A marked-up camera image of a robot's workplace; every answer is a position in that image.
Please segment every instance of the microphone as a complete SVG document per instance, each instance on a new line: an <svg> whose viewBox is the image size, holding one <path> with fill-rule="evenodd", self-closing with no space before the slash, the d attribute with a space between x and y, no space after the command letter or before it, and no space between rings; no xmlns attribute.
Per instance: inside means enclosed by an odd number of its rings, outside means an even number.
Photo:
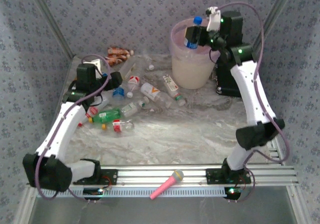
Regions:
<svg viewBox="0 0 320 224"><path fill-rule="evenodd" d="M175 170L172 174L172 176L169 177L168 180L165 181L161 186L159 186L151 195L151 200L155 199L158 195L160 195L162 192L167 190L172 185L179 183L182 181L184 177L184 173L182 170Z"/></svg>

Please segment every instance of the purple cable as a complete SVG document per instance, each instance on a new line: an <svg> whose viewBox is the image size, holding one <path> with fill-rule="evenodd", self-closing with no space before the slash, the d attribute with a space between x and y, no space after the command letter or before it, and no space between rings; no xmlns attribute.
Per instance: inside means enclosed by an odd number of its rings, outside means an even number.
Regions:
<svg viewBox="0 0 320 224"><path fill-rule="evenodd" d="M64 115L63 115L63 118L61 118L61 120L59 121L59 123L58 123L58 125L56 126L56 128L55 128L55 130L54 130L54 132L53 132L53 134L52 134L52 136L51 136L51 138L50 138L50 140L48 141L48 144L46 145L46 148L44 149L44 151L43 151L42 154L40 155L40 157L39 157L39 159L38 159L38 161L37 161L36 167L35 167L35 170L36 170L36 171L35 171L35 175L34 175L34 176L35 176L34 181L35 181L36 188L37 188L37 190L38 190L38 192L39 192L39 195L40 195L43 199L45 199L45 200L53 200L53 199L56 197L56 195L58 194L58 192L56 192L56 193L54 194L54 196L52 196L52 197L47 197L47 196L45 196L45 194L42 192L41 187L40 187L40 182L39 182L39 169L40 169L40 164L41 164L42 159L43 159L43 157L45 156L47 150L50 148L50 146L51 146L51 144L52 144L52 142L53 142L53 140L54 140L57 132L59 131L59 129L60 129L61 125L62 125L62 122L65 120L65 118L67 117L68 113L73 109L73 107L75 107L76 105L78 105L78 104L81 103L82 101L84 101L84 100L86 100L86 99L89 99L89 98L91 98L91 97L96 96L97 94L99 94L99 93L104 89L104 87L107 85L108 81L111 79L110 66L109 66L109 64L107 63L107 61L106 61L102 56L100 56L100 55L87 55L87 56L85 56L85 57L82 58L81 63L83 64L83 63L84 63L84 59L87 58L87 57L91 57L91 56L97 57L97 58L99 58L100 60L102 60L102 61L104 62L104 64L106 65L106 68L107 68L107 70L108 70L108 71L107 71L107 72L108 72L108 73L107 73L107 78L106 78L104 84L103 84L99 89L97 89L97 90L94 91L93 93L91 93L91 94L89 94L89 95L87 95L87 96L85 96L85 97L77 100L73 105L71 105L71 106L66 110L66 112L65 112Z"/></svg>
<svg viewBox="0 0 320 224"><path fill-rule="evenodd" d="M242 202L242 201L245 201L247 200L251 195L252 193L254 192L254 189L255 189L255 183L256 183L256 179L255 179L255 175L253 174L253 172L248 169L246 167L246 164L247 162L250 160L250 158L253 156L253 154L255 152L259 153L260 155L262 155L263 157L265 157L266 159L270 160L270 161L273 161L273 162L276 162L276 163L283 163L284 161L286 161L288 158L289 158L289 155L290 155L290 144L289 144L289 141L288 139L285 137L285 134L283 133L283 131L280 129L280 127L277 125L277 123L272 119L272 117L268 114L267 110L266 110L266 107L261 99L261 96L260 96L260 93L259 93L259 89L258 89L258 86L257 86L257 77L258 77L258 72L259 72L259 69L260 69L260 65L261 65L261 62L262 62L262 56L263 56L263 52L264 52L264 44L265 44L265 31L264 31L264 24L260 18L260 15L258 13L258 11L253 7L251 6L250 4L247 4L245 2L233 2L233 3L229 3L229 4L226 4L226 5L222 5L218 8L218 10L221 10L221 9L224 9L226 7L229 7L229 6L232 6L232 5L244 5L244 6L247 6L249 7L250 9L252 9L254 11L254 13L256 14L256 16L258 17L259 19L259 23L260 23L260 28L261 28L261 49L260 49L260 55L259 55L259 59L258 59L258 63L256 65L256 69L255 69L255 73L253 75L253 83L254 83L254 91L255 91L255 94L257 96L257 99L259 101L259 104L264 112L264 114L266 115L266 117L269 119L269 121L274 125L274 127L276 128L276 130L278 131L278 133L281 135L283 141L284 141L284 144L285 144L285 148L286 148L286 154L285 154L285 157L282 159L282 160L274 160L272 158L270 158L269 156L263 154L261 151L259 150L253 150L252 153L246 158L246 160L244 161L244 164L243 164L243 168L244 170L248 171L250 173L250 175L252 176L253 178L253 186L252 186L252 190L249 192L249 194L244 197L243 199L239 200L239 201L234 201L234 202Z"/></svg>

